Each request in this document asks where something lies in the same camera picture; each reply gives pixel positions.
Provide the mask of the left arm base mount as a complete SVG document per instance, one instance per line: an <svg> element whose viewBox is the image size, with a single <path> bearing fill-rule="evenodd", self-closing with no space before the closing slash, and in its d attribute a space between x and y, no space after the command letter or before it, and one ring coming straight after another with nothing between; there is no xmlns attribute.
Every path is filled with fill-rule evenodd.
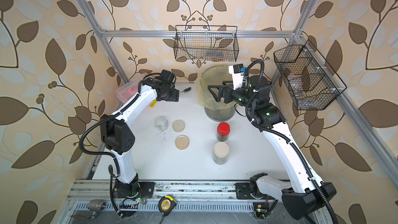
<svg viewBox="0 0 398 224"><path fill-rule="evenodd" d="M153 181L135 181L130 184L124 184L116 180L112 187L112 193L116 198L149 198L153 196L155 183Z"/></svg>

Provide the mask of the beige lid tall jar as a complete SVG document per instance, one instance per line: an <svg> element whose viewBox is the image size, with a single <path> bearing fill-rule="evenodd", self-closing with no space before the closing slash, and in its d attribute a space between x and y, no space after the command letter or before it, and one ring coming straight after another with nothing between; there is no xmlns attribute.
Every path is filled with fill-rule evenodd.
<svg viewBox="0 0 398 224"><path fill-rule="evenodd" d="M229 152L230 149L228 144L226 144L225 142L217 142L213 148L214 162L216 164L225 164L228 159Z"/></svg>

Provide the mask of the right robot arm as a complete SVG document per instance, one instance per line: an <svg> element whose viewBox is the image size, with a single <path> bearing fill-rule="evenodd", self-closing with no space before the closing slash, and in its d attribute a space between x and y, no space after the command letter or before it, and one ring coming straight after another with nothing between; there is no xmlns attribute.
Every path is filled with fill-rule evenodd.
<svg viewBox="0 0 398 224"><path fill-rule="evenodd" d="M270 102L271 84L263 76L264 61L256 60L247 67L236 64L228 67L232 80L221 85L208 85L207 89L216 102L234 102L245 109L250 124L262 132L289 176L289 181L274 179L266 173L251 177L254 197L268 195L283 203L285 209L296 220L306 218L314 221L310 214L325 207L331 222L338 222L330 200L336 195L336 188L315 172L305 156L290 138L289 127L280 110Z"/></svg>

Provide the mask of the tan short jar lid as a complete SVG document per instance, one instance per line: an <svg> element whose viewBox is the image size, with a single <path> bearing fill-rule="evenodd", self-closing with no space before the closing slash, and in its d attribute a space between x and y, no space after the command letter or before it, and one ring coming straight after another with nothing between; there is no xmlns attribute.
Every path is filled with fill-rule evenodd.
<svg viewBox="0 0 398 224"><path fill-rule="evenodd" d="M180 135L175 140L175 146L179 150L185 150L189 147L189 138L185 135Z"/></svg>

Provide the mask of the ribbed glass jar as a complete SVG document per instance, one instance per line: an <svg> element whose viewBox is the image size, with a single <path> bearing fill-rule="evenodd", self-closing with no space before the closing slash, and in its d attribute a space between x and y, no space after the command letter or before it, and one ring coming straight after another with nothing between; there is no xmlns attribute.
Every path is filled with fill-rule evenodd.
<svg viewBox="0 0 398 224"><path fill-rule="evenodd" d="M165 117L159 116L156 118L154 125L155 125L156 129L158 129L161 132L164 132L168 129L169 122Z"/></svg>

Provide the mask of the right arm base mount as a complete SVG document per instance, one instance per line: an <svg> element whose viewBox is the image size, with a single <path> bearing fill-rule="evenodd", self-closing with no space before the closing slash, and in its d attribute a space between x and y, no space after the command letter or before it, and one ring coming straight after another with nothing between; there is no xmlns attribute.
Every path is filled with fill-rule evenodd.
<svg viewBox="0 0 398 224"><path fill-rule="evenodd" d="M252 176L248 182L236 183L235 191L238 200L265 200L267 197L281 201L282 193L276 180L267 173Z"/></svg>

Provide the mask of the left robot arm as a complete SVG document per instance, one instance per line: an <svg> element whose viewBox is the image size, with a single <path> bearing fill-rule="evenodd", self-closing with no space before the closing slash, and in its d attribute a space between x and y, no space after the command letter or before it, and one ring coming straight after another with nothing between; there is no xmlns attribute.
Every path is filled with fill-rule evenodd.
<svg viewBox="0 0 398 224"><path fill-rule="evenodd" d="M100 121L83 133L79 140L80 150L89 155L110 156L116 167L109 167L111 178L119 192L133 198L140 192L138 173L133 167L131 149L135 143L132 125L140 113L154 101L178 102L179 90L175 88L176 75L163 70L151 73L139 82L137 92L120 109L111 115L101 117ZM101 139L108 151L89 151L84 140L95 128L100 128Z"/></svg>

